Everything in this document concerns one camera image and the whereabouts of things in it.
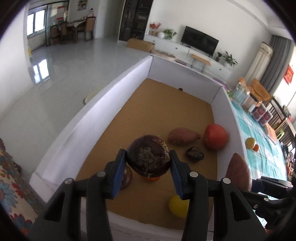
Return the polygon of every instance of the gray curtain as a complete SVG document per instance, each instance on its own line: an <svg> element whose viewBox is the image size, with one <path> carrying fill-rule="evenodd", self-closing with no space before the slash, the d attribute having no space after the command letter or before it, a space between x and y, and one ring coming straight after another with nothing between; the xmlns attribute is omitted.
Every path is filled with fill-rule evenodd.
<svg viewBox="0 0 296 241"><path fill-rule="evenodd" d="M294 42L284 37L272 35L269 44L274 49L274 54L260 80L260 83L270 95L273 95L283 79L290 63L294 49Z"/></svg>

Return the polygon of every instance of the framed picture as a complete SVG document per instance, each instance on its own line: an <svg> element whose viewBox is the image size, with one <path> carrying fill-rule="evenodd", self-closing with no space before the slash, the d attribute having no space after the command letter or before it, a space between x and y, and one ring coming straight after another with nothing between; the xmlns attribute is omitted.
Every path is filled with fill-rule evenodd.
<svg viewBox="0 0 296 241"><path fill-rule="evenodd" d="M284 79L285 79L285 81L287 82L288 85L292 83L293 74L294 74L294 72L293 72L291 66L288 65L287 71L286 71L286 73L284 75Z"/></svg>
<svg viewBox="0 0 296 241"><path fill-rule="evenodd" d="M85 10L88 0L79 0L78 1L78 11Z"/></svg>

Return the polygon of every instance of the white cabinet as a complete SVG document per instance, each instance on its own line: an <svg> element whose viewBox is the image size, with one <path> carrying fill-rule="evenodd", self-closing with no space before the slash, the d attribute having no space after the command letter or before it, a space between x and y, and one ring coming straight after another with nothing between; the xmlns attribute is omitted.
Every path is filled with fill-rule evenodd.
<svg viewBox="0 0 296 241"><path fill-rule="evenodd" d="M191 57L192 54L205 59L206 61L211 63L211 66L207 66L207 68L205 69L205 72L211 75L212 77L221 80L224 83L227 82L230 75L232 74L231 70L219 64L218 62L214 61L213 59L209 58L208 56L198 51L195 51L189 47L185 47L180 43L167 40L167 39L160 39L158 37L154 37L151 35L145 35L144 41L155 43L155 49L173 54L174 56L180 58L181 60L186 61L188 64L192 63L192 60L193 60L193 58ZM202 63L200 61L197 61L194 67L201 69Z"/></svg>
<svg viewBox="0 0 296 241"><path fill-rule="evenodd" d="M164 51L182 59L186 59L188 55L188 48L174 42L166 42Z"/></svg>
<svg viewBox="0 0 296 241"><path fill-rule="evenodd" d="M145 35L144 41L155 43L155 49L165 51L166 42L160 38L153 37L151 35Z"/></svg>

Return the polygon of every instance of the dark glass cabinet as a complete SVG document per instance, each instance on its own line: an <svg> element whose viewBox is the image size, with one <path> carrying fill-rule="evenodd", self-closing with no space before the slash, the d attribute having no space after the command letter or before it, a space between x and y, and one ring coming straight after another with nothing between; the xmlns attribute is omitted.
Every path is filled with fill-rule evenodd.
<svg viewBox="0 0 296 241"><path fill-rule="evenodd" d="M119 32L119 40L144 39L153 0L126 0Z"/></svg>

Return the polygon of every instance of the flower pot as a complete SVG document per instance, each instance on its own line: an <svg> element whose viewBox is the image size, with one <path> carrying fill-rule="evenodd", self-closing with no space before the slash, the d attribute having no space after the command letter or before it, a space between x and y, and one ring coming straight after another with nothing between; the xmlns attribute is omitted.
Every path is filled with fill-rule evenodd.
<svg viewBox="0 0 296 241"><path fill-rule="evenodd" d="M230 64L229 64L229 63L225 62L225 63L224 63L224 67L226 67L226 68L230 69L230 67L231 67L231 66L230 66Z"/></svg>
<svg viewBox="0 0 296 241"><path fill-rule="evenodd" d="M156 30L151 30L150 34L151 34L152 36L156 36L156 35L157 35L157 31L156 31Z"/></svg>
<svg viewBox="0 0 296 241"><path fill-rule="evenodd" d="M163 32L158 32L158 33L157 33L157 37L163 39L163 38L165 37L165 33L163 33Z"/></svg>

